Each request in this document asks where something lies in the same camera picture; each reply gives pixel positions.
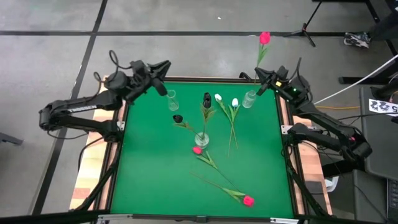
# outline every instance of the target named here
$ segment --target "concrete floor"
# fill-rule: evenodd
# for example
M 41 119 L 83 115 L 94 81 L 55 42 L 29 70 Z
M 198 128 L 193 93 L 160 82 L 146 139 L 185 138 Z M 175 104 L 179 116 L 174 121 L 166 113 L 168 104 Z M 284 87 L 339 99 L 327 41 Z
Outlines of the concrete floor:
M 388 13 L 384 1 L 373 4 L 381 17 Z M 100 5 L 101 0 L 2 1 L 0 30 L 90 31 Z M 308 0 L 112 0 L 108 1 L 99 30 L 287 32 L 299 29 L 315 7 L 316 3 Z M 363 3 L 327 2 L 308 30 L 361 31 L 373 24 Z M 300 74 L 312 85 L 314 101 L 344 88 L 337 81 L 339 76 L 363 77 L 392 57 L 384 42 L 360 50 L 345 46 L 340 37 L 313 39 L 317 48 L 302 37 L 273 37 L 261 67 L 272 70 L 284 65 L 293 70 L 302 57 Z M 30 212 L 53 144 L 53 139 L 38 127 L 37 112 L 47 103 L 70 97 L 88 40 L 88 36 L 0 36 L 0 131 L 24 139 L 22 146 L 0 144 L 1 217 Z M 116 51 L 121 64 L 137 59 L 148 63 L 170 60 L 168 76 L 237 77 L 242 71 L 254 76 L 257 37 L 97 37 L 79 96 L 91 96 L 96 91 L 94 71 L 102 76 L 113 72 L 109 49 Z M 358 106 L 358 88 L 322 105 Z M 359 114 L 359 110 L 327 112 L 336 118 Z M 80 116 L 90 118 L 92 113 Z M 77 134 L 69 131 L 67 136 Z M 85 142 L 81 138 L 64 143 L 44 213 L 68 210 L 78 154 Z M 336 213 L 350 217 L 344 211 Z

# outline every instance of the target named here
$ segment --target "pink tulip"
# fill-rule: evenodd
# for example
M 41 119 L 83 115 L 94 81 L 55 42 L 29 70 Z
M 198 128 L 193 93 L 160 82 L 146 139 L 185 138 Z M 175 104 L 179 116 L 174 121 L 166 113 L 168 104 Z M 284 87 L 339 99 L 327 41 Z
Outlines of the pink tulip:
M 201 154 L 201 147 L 199 147 L 199 146 L 193 147 L 192 150 L 193 150 L 193 152 L 194 152 L 196 155 L 200 155 L 200 154 Z
M 262 32 L 260 34 L 260 44 L 268 44 L 271 40 L 271 34 L 269 32 Z
M 254 198 L 250 196 L 244 196 L 243 198 L 243 204 L 247 207 L 252 207 L 254 205 Z

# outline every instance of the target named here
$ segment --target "green mat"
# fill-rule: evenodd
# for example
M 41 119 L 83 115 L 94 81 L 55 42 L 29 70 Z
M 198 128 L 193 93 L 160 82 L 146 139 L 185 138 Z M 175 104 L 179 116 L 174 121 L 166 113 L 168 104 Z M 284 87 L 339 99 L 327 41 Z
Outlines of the green mat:
M 219 93 L 226 106 L 233 98 L 241 103 L 252 85 L 165 85 L 177 93 L 177 111 L 170 111 L 167 98 L 153 88 L 129 109 L 111 213 L 292 218 L 274 93 L 267 91 L 257 97 L 251 109 L 240 108 L 235 121 L 239 149 L 232 142 L 227 158 L 231 128 L 214 94 Z M 202 131 L 200 104 L 205 92 L 211 94 L 212 106 L 217 110 L 208 122 L 210 143 L 206 150 L 220 171 L 255 199 L 253 207 L 238 203 L 190 174 L 192 171 L 234 190 L 214 168 L 196 158 L 192 152 L 194 134 L 173 125 L 172 116 L 180 114 L 197 132 Z

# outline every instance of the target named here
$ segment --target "tulip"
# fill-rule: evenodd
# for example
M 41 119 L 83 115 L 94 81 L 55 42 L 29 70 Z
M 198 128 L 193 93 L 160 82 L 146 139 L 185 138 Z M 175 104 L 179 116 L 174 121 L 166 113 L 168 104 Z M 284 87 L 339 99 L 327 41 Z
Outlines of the tulip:
M 216 99 L 217 102 L 220 102 L 221 100 L 223 100 L 223 98 L 220 96 L 220 94 L 215 94 L 214 98 Z
M 234 98 L 234 99 L 232 100 L 232 106 L 233 106 L 234 108 L 236 108 L 236 107 L 238 107 L 238 105 L 239 105 L 238 99 Z
M 182 122 L 182 116 L 181 115 L 178 115 L 178 114 L 176 114 L 176 115 L 173 115 L 173 120 L 177 123 L 177 124 L 179 124 L 179 123 L 181 123 Z
M 243 204 L 247 207 L 252 207 L 254 205 L 254 198 L 246 195 L 243 198 Z
M 259 37 L 260 44 L 268 44 L 271 40 L 271 34 L 269 32 L 262 32 Z
M 199 146 L 195 146 L 195 147 L 192 148 L 192 151 L 193 151 L 196 155 L 200 155 L 201 152 L 202 152 L 202 149 L 201 149 L 201 147 L 199 147 Z
M 211 96 L 209 93 L 205 93 L 203 96 L 203 106 L 208 109 L 211 107 Z

